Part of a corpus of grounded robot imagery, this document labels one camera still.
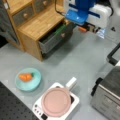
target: wooden drawer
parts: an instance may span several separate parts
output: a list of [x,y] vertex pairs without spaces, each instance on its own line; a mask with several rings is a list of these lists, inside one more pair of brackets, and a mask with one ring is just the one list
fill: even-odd
[[51,3],[51,0],[35,0],[34,1],[35,11],[39,13],[45,7],[47,7],[50,3]]
[[27,6],[26,8],[22,9],[15,15],[13,15],[13,20],[15,22],[16,26],[21,25],[25,21],[27,21],[29,18],[31,18],[34,15],[32,5]]
[[60,23],[57,25],[56,28],[39,41],[42,53],[50,52],[58,43],[69,37],[74,27],[73,23],[69,23],[68,25]]

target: orange food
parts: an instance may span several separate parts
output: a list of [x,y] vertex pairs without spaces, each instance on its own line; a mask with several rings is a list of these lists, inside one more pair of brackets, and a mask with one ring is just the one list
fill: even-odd
[[28,82],[32,79],[32,74],[31,73],[22,73],[22,74],[19,74],[19,78],[24,82]]

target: pot handle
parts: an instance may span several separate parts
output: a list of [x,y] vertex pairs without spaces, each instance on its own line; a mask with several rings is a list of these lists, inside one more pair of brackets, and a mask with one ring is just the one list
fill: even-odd
[[66,88],[67,88],[68,90],[71,90],[71,89],[74,87],[74,85],[76,84],[76,82],[77,82],[77,79],[76,79],[75,77],[73,77],[73,78],[66,84]]

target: white stove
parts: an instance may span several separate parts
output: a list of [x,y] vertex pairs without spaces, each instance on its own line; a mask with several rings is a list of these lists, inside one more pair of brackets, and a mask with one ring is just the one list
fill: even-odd
[[[49,89],[51,88],[56,88],[56,87],[60,87],[63,88],[64,86],[62,86],[60,83],[54,83]],[[33,105],[33,113],[37,116],[37,118],[39,120],[66,120],[67,117],[72,114],[72,111],[75,109],[75,107],[79,104],[80,100],[79,98],[73,94],[72,92],[70,92],[70,96],[71,96],[71,107],[68,110],[67,113],[65,113],[63,116],[61,117],[51,117],[51,116],[47,116],[43,110],[42,110],[42,105],[41,105],[41,100],[42,100],[42,96],[35,102],[35,104]]]

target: open drawer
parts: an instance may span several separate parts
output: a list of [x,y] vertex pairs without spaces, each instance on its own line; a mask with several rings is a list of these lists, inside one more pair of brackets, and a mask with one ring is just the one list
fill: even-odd
[[74,23],[64,24],[59,23],[53,30],[51,30],[45,37],[40,39],[39,44],[42,53],[48,53],[51,51],[58,43],[66,39],[71,35]]

